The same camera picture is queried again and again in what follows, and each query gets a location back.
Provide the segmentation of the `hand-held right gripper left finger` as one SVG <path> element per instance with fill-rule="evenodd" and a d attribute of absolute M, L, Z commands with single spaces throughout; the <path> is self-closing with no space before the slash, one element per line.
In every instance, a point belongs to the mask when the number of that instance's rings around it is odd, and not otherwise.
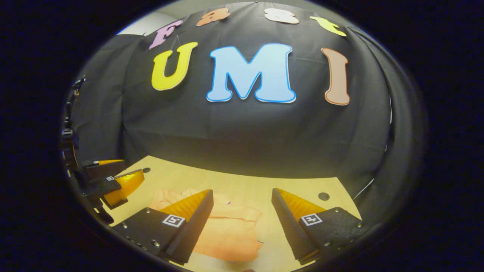
<path fill-rule="evenodd" d="M 213 191 L 195 193 L 163 209 L 144 208 L 113 229 L 158 258 L 185 265 L 213 208 Z"/>

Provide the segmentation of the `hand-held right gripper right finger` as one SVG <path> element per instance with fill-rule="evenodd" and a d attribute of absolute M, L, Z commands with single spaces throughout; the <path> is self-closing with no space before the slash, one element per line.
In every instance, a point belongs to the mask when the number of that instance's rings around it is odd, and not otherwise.
<path fill-rule="evenodd" d="M 342 255 L 368 231 L 367 224 L 341 207 L 327 210 L 280 188 L 273 188 L 271 202 L 301 265 Z"/>

